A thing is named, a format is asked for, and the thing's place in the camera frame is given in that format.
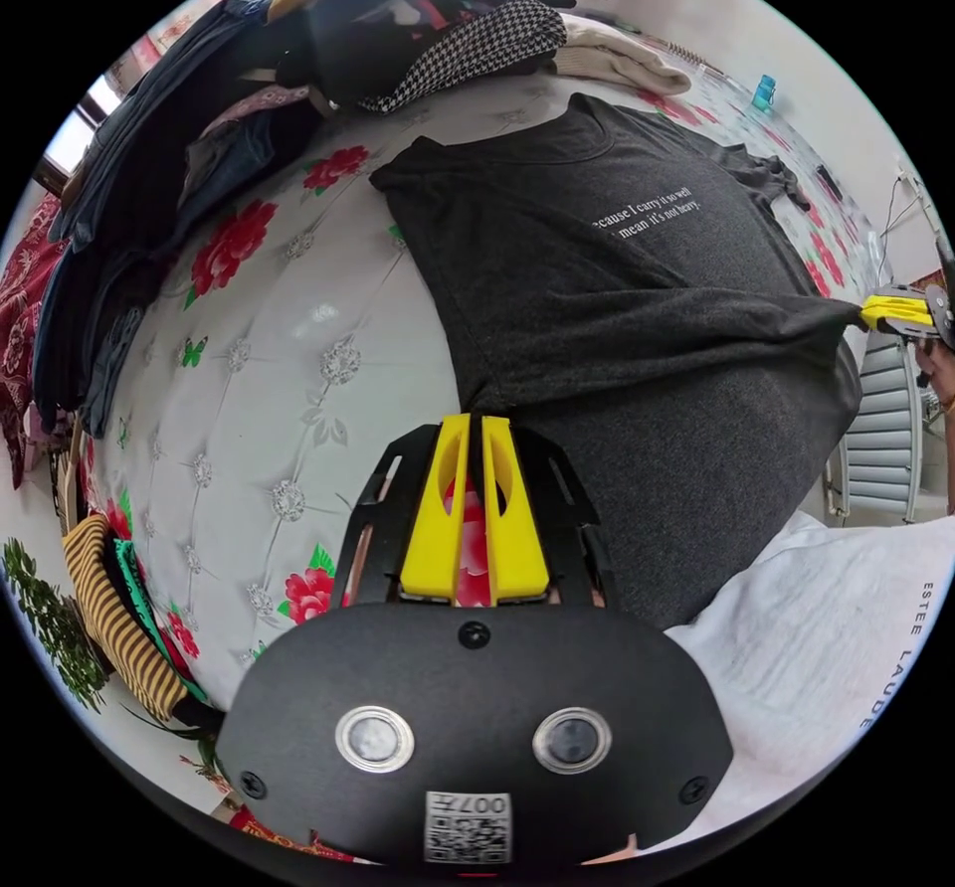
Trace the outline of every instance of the black and white checkered cloth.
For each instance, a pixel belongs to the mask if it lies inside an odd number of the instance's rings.
[[[566,43],[567,30],[559,12],[537,0],[508,0],[433,45],[391,94],[364,98],[358,104],[387,114],[426,94],[556,52]]]

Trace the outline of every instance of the cable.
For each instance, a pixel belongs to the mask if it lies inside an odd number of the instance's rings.
[[[902,210],[899,211],[898,214],[896,214],[894,218],[892,218],[892,223],[891,223],[879,236],[880,236],[881,238],[884,238],[884,237],[888,234],[889,231],[894,231],[894,230],[895,230],[895,225],[898,224],[898,222],[901,221],[902,218],[903,218],[909,211],[911,211],[911,209],[914,208],[916,204],[918,204],[918,198],[912,198],[912,200],[909,201],[908,204],[905,205],[905,207],[902,208]]]
[[[881,237],[884,237],[885,240],[882,242],[882,258],[878,262],[878,271],[875,273],[875,279],[879,281],[882,280],[882,268],[885,267],[885,258],[888,256],[888,232],[891,229],[892,205],[895,204],[895,191],[898,189],[898,185],[901,180],[902,178],[900,175],[895,176],[895,183],[892,185],[892,193],[888,199],[888,214],[885,216],[885,230],[882,231],[880,235]]]

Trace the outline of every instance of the screw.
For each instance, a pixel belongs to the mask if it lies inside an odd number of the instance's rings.
[[[239,775],[239,787],[252,800],[262,800],[266,796],[265,782],[251,771],[243,771]]]
[[[458,641],[465,648],[484,648],[490,641],[490,629],[481,621],[466,621],[458,629]]]
[[[680,789],[679,799],[684,804],[696,804],[709,791],[709,778],[691,778]]]

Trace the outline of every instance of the yellow and black striped cloth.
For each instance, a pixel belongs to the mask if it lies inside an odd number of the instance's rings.
[[[103,562],[108,535],[109,523],[92,515],[63,540],[84,624],[142,707],[159,721],[169,721],[188,692],[109,580]]]

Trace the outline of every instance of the radiator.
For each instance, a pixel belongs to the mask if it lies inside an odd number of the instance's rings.
[[[922,476],[922,405],[911,348],[872,333],[861,367],[862,400],[839,445],[844,518],[854,509],[911,522]]]

